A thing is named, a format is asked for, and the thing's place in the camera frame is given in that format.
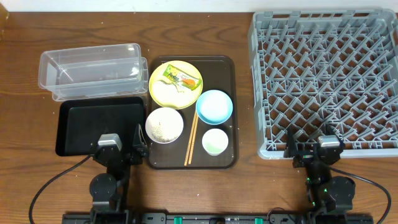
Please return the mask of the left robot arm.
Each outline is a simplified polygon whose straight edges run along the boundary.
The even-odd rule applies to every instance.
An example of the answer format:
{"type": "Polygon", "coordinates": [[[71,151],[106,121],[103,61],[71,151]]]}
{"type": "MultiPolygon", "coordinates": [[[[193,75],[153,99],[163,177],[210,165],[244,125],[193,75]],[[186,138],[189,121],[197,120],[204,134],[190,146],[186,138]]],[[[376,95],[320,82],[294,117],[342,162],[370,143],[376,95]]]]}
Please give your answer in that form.
{"type": "Polygon", "coordinates": [[[105,166],[90,183],[93,207],[90,223],[139,223],[139,216],[127,207],[131,166],[141,165],[149,155],[141,125],[135,128],[132,148],[123,149],[117,134],[103,134],[94,150],[93,160],[105,166]]]}

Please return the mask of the pale green cup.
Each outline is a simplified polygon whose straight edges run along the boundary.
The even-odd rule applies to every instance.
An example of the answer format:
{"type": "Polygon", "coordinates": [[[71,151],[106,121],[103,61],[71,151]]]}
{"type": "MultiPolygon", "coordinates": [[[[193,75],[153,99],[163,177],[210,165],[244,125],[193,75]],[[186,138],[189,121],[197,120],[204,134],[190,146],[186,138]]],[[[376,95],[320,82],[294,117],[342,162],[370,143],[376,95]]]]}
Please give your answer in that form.
{"type": "Polygon", "coordinates": [[[210,129],[202,137],[202,146],[211,156],[218,156],[228,147],[229,139],[221,129],[210,129]]]}

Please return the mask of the pile of rice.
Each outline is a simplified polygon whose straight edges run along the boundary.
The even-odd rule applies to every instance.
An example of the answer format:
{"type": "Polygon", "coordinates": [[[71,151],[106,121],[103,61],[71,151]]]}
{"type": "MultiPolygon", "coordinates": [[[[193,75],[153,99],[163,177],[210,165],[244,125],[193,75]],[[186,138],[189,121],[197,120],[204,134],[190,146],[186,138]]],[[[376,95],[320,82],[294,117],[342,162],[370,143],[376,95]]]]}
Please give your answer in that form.
{"type": "Polygon", "coordinates": [[[158,142],[170,142],[175,139],[174,130],[168,124],[162,123],[152,125],[152,136],[158,142]]]}

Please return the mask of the green snack wrapper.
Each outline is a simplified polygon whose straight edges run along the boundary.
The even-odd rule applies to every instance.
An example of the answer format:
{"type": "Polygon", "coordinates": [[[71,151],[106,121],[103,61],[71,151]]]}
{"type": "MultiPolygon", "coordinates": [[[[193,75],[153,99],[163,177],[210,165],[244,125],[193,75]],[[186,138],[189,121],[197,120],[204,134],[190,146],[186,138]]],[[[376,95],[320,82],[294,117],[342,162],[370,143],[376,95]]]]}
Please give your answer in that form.
{"type": "Polygon", "coordinates": [[[168,78],[173,84],[188,88],[189,90],[195,90],[202,83],[200,78],[195,78],[171,64],[167,66],[163,72],[163,76],[168,78]]]}

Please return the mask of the white bowl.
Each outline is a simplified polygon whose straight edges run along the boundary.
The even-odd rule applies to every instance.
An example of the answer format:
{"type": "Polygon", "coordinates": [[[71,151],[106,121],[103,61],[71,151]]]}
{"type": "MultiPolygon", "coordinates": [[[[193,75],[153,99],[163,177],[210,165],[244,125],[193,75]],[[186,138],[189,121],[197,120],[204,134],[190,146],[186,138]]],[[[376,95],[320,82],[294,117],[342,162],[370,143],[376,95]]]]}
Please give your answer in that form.
{"type": "Polygon", "coordinates": [[[175,139],[173,141],[175,141],[181,135],[184,127],[183,118],[181,114],[175,109],[158,108],[153,112],[151,112],[146,119],[146,133],[152,141],[159,144],[168,144],[173,141],[170,142],[156,141],[152,136],[152,125],[155,123],[168,124],[174,130],[175,133],[175,139]]]}

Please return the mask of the light blue bowl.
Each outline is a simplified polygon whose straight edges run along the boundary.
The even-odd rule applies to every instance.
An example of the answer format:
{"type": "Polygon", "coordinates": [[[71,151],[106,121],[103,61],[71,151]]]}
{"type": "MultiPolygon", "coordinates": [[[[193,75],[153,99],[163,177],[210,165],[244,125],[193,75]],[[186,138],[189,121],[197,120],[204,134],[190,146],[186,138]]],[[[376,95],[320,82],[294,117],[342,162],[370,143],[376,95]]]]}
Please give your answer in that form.
{"type": "Polygon", "coordinates": [[[221,90],[208,90],[200,95],[195,105],[198,117],[206,124],[219,125],[233,113],[232,99],[221,90]]]}

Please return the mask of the white napkin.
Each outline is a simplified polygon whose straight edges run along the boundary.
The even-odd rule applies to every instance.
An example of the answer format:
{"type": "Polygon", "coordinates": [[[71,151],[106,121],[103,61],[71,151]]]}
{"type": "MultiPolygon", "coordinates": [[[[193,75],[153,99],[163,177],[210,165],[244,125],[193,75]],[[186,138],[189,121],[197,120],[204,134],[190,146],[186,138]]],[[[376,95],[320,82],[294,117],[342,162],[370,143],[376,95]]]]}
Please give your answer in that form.
{"type": "Polygon", "coordinates": [[[166,82],[164,80],[158,80],[157,83],[162,88],[168,88],[170,91],[176,91],[176,92],[179,92],[179,93],[184,93],[185,92],[181,87],[178,87],[176,84],[169,83],[169,82],[166,82]]]}

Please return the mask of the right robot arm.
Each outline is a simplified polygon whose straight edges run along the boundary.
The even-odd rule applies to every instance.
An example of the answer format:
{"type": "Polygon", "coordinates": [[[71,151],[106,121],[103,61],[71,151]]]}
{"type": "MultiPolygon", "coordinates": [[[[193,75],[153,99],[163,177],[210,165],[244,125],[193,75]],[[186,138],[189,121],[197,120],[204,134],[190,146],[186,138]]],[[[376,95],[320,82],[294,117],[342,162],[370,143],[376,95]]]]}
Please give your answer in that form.
{"type": "Polygon", "coordinates": [[[299,149],[291,128],[287,129],[285,158],[292,158],[294,168],[307,172],[307,197],[313,208],[295,218],[295,223],[348,223],[346,212],[353,209],[355,182],[349,177],[332,176],[331,165],[340,160],[344,142],[330,127],[310,149],[299,149]]]}

